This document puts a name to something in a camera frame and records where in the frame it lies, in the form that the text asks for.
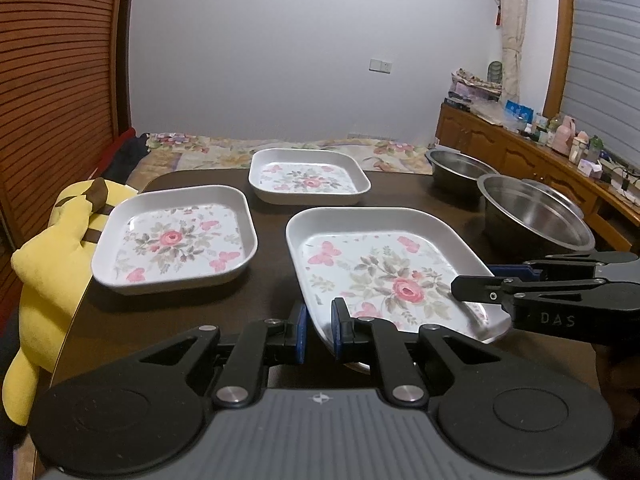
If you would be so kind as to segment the large steel bowl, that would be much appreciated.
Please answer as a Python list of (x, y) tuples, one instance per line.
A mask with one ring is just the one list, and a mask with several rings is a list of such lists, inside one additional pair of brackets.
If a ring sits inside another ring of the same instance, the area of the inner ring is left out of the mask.
[(477, 179), (484, 198), (485, 232), (518, 260), (590, 252), (596, 240), (586, 222), (550, 194), (502, 174)]

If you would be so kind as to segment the floral square plate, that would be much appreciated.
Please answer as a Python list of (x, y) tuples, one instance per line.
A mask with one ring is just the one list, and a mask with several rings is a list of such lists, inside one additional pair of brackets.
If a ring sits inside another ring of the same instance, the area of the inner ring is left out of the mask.
[(301, 148), (256, 152), (248, 183), (263, 202), (281, 206), (352, 206), (371, 189), (352, 156)]
[(296, 278), (324, 342), (333, 344), (331, 304), (346, 302), (354, 318), (384, 318), (414, 333), (437, 324), (485, 344), (501, 338), (511, 320), (488, 302), (454, 299), (459, 275), (490, 271), (447, 223), (401, 207), (317, 207), (285, 228)]
[(231, 282), (257, 249), (243, 192), (219, 184), (174, 188), (116, 206), (91, 271), (98, 283), (122, 295), (175, 292)]

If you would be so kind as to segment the small steel bowl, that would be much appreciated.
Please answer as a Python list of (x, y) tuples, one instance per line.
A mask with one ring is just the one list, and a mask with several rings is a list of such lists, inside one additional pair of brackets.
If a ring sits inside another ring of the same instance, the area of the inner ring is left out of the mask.
[(446, 148), (432, 148), (425, 155), (432, 166), (434, 185), (461, 195), (477, 195), (477, 181), (485, 174), (498, 174), (486, 162)]

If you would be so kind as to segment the white tissue box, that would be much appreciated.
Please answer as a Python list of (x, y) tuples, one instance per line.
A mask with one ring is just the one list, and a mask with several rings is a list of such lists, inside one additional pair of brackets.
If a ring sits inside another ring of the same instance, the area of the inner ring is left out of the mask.
[(579, 161), (577, 170), (592, 180), (600, 180), (603, 174), (603, 167), (600, 162), (590, 162), (590, 160), (586, 158)]

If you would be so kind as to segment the green cap bottle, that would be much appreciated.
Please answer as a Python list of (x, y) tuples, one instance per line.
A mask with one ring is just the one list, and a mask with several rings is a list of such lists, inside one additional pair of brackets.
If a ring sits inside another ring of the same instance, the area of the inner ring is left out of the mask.
[(603, 150), (603, 141), (598, 136), (593, 136), (589, 141), (587, 159), (590, 162), (598, 162)]

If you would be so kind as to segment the pink thermos bottle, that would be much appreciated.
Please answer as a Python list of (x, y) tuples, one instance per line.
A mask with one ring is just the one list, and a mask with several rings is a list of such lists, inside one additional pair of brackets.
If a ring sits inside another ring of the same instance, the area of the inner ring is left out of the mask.
[(562, 124), (555, 130), (554, 139), (551, 145), (552, 150), (563, 156), (568, 156), (575, 136), (575, 119), (570, 116), (565, 116)]

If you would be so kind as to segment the wooden sideboard cabinet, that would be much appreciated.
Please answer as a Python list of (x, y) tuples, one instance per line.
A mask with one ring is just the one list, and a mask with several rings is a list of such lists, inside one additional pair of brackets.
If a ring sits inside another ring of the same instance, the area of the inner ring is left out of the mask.
[(439, 144), (475, 157), (502, 174), (542, 182), (576, 204), (586, 223), (616, 250), (638, 252), (639, 208), (616, 194), (608, 183), (592, 180), (550, 148), (447, 103), (440, 106)]

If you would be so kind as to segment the yellow plush toy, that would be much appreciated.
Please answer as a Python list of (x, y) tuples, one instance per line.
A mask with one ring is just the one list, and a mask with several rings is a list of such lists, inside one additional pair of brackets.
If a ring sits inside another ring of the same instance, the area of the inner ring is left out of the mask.
[(92, 278), (91, 259), (108, 215), (136, 194), (102, 178), (74, 183), (56, 199), (48, 226), (12, 255), (12, 270), (23, 284), (20, 348), (2, 382), (2, 405), (14, 424), (27, 425), (39, 375), (55, 369)]

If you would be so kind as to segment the blue white box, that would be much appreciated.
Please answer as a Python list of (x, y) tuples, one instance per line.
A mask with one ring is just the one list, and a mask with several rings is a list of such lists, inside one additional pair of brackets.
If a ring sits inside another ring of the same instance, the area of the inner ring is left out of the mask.
[(509, 115), (513, 116), (519, 122), (531, 124), (534, 120), (534, 110), (521, 103), (507, 100), (504, 109)]

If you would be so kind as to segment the grey window blind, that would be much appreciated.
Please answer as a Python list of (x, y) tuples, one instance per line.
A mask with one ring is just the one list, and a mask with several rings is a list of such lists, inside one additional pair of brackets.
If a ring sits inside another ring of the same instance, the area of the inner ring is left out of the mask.
[(573, 0), (561, 110), (639, 165), (639, 0)]

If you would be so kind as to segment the stack of folded fabrics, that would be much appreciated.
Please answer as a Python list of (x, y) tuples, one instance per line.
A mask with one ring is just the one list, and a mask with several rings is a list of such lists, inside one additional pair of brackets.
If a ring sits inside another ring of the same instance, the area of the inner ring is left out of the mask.
[(459, 68), (451, 74), (449, 92), (457, 99), (466, 102), (498, 102), (502, 95), (502, 85), (487, 81)]

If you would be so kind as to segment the beige curtain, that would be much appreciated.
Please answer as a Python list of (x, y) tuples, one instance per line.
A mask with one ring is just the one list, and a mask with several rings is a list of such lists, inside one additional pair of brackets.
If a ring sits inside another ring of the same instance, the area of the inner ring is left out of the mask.
[(520, 100), (527, 3), (528, 0), (500, 0), (503, 102)]

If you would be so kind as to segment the wooden louvered wardrobe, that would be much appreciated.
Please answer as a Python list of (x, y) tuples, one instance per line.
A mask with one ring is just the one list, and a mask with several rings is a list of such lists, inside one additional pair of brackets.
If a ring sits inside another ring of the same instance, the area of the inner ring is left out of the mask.
[(131, 0), (1, 0), (1, 318), (11, 255), (130, 127)]

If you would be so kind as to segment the white wall switch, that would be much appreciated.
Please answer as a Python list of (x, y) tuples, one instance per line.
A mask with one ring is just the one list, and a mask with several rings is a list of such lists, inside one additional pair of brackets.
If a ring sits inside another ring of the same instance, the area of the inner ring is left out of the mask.
[(385, 62), (377, 60), (376, 58), (370, 59), (369, 70), (373, 73), (387, 74), (392, 72), (393, 64), (391, 62)]

